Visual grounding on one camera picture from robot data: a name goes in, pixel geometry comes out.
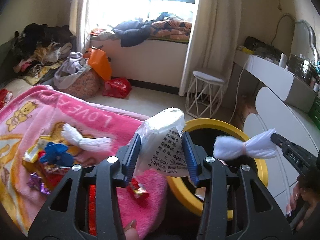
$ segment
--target metal screw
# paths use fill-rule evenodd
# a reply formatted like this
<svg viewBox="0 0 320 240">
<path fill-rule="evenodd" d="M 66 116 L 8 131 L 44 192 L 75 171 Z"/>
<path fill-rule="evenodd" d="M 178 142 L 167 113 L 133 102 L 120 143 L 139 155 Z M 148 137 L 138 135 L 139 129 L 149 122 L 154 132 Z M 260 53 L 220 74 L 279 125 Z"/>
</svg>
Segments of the metal screw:
<svg viewBox="0 0 320 240">
<path fill-rule="evenodd" d="M 80 164 L 76 164 L 72 166 L 72 170 L 73 171 L 79 171 L 82 169 L 82 166 Z"/>
<path fill-rule="evenodd" d="M 108 159 L 107 159 L 108 163 L 115 163 L 118 161 L 118 157 L 117 156 L 110 156 Z"/>
<path fill-rule="evenodd" d="M 208 162 L 208 163 L 214 163 L 215 160 L 216 160 L 216 159 L 213 158 L 212 156 L 207 156 L 207 157 L 205 158 L 205 161 Z"/>
<path fill-rule="evenodd" d="M 243 169 L 244 171 L 249 171 L 250 170 L 250 166 L 247 164 L 244 164 L 241 166 L 241 169 Z"/>
</svg>

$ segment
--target orange bag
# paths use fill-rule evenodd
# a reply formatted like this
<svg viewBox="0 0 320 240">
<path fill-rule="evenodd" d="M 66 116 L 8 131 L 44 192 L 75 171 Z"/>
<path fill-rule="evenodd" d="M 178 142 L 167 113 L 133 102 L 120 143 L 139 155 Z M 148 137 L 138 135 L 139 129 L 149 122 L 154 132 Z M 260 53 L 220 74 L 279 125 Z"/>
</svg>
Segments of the orange bag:
<svg viewBox="0 0 320 240">
<path fill-rule="evenodd" d="M 111 66 L 106 53 L 101 49 L 92 48 L 88 65 L 92 67 L 104 81 L 111 79 Z"/>
</svg>

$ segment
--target mirror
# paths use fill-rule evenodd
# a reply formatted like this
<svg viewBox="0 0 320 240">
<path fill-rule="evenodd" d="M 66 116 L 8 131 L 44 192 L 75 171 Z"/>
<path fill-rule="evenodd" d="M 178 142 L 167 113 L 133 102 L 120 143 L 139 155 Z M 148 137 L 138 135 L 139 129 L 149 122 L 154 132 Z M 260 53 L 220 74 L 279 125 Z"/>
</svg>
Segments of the mirror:
<svg viewBox="0 0 320 240">
<path fill-rule="evenodd" d="M 290 54 L 298 57 L 302 54 L 313 65 L 319 60 L 319 54 L 316 50 L 315 32 L 305 20 L 298 20 L 295 23 Z"/>
</svg>

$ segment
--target white drawer cabinet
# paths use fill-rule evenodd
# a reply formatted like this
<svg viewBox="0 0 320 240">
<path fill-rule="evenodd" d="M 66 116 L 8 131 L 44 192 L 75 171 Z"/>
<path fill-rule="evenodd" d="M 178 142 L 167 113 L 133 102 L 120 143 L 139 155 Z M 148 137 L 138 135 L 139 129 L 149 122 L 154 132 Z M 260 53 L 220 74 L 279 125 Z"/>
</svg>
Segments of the white drawer cabinet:
<svg viewBox="0 0 320 240">
<path fill-rule="evenodd" d="M 244 133 L 250 138 L 265 131 L 264 124 L 256 114 L 249 114 L 243 126 Z M 268 168 L 268 187 L 267 189 L 273 197 L 284 191 L 284 183 L 278 160 L 276 158 L 266 160 Z"/>
</svg>

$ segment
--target purple foil wrapper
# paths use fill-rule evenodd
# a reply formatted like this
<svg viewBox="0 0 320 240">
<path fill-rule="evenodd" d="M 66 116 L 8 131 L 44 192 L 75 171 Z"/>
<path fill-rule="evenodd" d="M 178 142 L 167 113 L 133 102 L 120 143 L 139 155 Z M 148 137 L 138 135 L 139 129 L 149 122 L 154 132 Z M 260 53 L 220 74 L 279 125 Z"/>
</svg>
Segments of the purple foil wrapper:
<svg viewBox="0 0 320 240">
<path fill-rule="evenodd" d="M 34 188 L 40 191 L 42 194 L 45 194 L 45 195 L 50 194 L 50 190 L 46 188 L 46 186 L 44 185 L 44 182 L 42 181 L 42 178 L 36 172 L 30 174 L 30 178 L 29 178 L 29 181 L 27 182 L 27 185 L 30 188 Z"/>
</svg>

